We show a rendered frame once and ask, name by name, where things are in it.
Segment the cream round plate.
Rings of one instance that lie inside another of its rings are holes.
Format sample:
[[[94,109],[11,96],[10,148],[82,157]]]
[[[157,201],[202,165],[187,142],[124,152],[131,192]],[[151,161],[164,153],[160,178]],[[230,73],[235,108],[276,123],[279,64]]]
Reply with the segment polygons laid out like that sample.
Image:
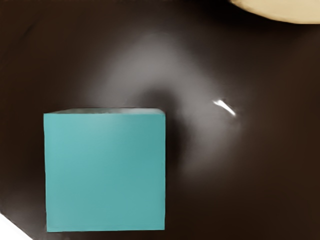
[[[320,24],[320,0],[229,0],[249,13],[292,24]]]

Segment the teal block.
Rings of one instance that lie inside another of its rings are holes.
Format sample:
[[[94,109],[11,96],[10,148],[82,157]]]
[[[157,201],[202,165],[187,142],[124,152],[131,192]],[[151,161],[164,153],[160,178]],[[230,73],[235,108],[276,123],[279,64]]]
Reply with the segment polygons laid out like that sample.
[[[47,232],[165,229],[162,110],[61,110],[43,131]]]

